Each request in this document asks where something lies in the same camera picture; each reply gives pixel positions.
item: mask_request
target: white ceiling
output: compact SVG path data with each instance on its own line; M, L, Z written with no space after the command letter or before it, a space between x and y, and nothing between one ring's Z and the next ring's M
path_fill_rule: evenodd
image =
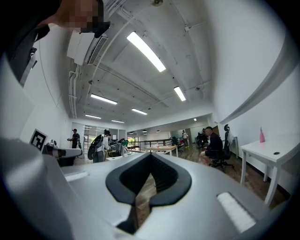
M163 5L153 7L150 0L127 0L122 6L109 18L108 41L96 61L98 64L102 58L99 67L86 65L77 83L77 116L89 114L104 121L121 120L126 124L132 119L143 123L150 115L163 117L164 109L172 106L176 109L174 106L183 104L173 90L176 86L185 92L187 103L182 105L185 109L189 108L189 104L207 101L210 96L211 59L207 24L199 4L193 0L164 0ZM185 31L186 26L200 23ZM160 73L127 40L132 31L136 31L161 58L165 71ZM195 90L203 83L200 90ZM118 104L93 99L90 97L92 93ZM132 112L132 108L148 115Z
M181 129L194 128L194 127L198 127L198 126L208 125L207 117L208 117L208 115L199 116L199 117L196 117L197 121L194 121L194 118L191 118L191 119L177 121L177 122L173 122L173 123L169 123L169 124L163 124L163 125L156 126L156 127L143 128L143 129L139 129L139 130L137 129L137 130L133 131L134 134L132 136L135 136L135 135L142 136L143 130L146 130L147 134L152 134L152 133L156 133L157 130L159 130L161 132L168 132L168 131L176 131L176 130L181 130Z

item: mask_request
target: wooden floor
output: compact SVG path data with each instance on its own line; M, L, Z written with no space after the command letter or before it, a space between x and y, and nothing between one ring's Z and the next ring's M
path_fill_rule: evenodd
M179 157L192 162L198 162L200 164L208 165L208 163L203 162L203 160L200 158L200 152L201 150L199 150L195 146L195 144L192 144L192 146L188 149L183 148L183 152L179 152ZM233 155L227 162L229 164L233 164L234 169L232 169L232 167L230 166L225 166L224 173L232 177L237 182L240 182L242 161L236 159L235 155ZM263 177L259 173L248 166L246 167L245 187L254 192L262 200L264 200L267 195L269 185L270 183L264 182ZM149 199L155 194L155 182L153 177L150 175L135 200L139 226L143 224L147 216L150 214L148 202ZM278 190L276 190L274 198L270 204L270 208L272 209L276 207L278 204L282 203L285 200L286 198L280 192L278 192Z

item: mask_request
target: ceiling sprinkler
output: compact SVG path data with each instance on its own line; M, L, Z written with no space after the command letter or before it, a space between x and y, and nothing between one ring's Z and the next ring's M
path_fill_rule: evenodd
M159 7L163 4L163 0L151 0L151 5L155 7Z

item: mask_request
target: man in black shirt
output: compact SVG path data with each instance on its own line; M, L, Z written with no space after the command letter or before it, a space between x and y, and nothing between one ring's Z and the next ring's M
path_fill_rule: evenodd
M77 148L77 139L79 134L77 134L77 129L73 129L73 137L72 138L68 138L67 140L72 142L72 148Z
M216 158L217 153L223 153L223 142L221 138L212 131L212 127L205 129L205 135L210 137L210 144L204 148L205 151L201 152L200 156L208 163L210 158Z

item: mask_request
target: black pad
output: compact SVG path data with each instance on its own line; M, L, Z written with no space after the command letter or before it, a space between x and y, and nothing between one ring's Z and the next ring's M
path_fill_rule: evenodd
M105 180L116 201L135 206L135 198L150 173L156 183L157 195L150 207L175 204L190 189L192 178L184 168L158 154L147 154L111 171Z

